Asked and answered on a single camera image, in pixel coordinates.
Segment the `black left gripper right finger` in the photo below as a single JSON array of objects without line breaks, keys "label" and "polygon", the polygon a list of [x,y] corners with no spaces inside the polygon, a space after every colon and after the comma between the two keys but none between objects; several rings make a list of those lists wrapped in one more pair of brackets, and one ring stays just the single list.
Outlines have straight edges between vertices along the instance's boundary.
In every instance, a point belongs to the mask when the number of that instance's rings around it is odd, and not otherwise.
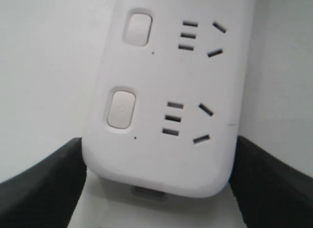
[{"label": "black left gripper right finger", "polygon": [[313,179],[243,136],[229,183],[248,228],[313,226]]}]

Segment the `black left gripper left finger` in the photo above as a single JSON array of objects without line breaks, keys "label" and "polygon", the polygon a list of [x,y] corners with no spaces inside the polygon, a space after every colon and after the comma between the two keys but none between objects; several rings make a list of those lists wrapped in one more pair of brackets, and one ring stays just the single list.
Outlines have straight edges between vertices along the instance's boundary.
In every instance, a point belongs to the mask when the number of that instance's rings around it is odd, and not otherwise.
[{"label": "black left gripper left finger", "polygon": [[87,167],[81,138],[0,184],[2,228],[66,228],[82,194]]}]

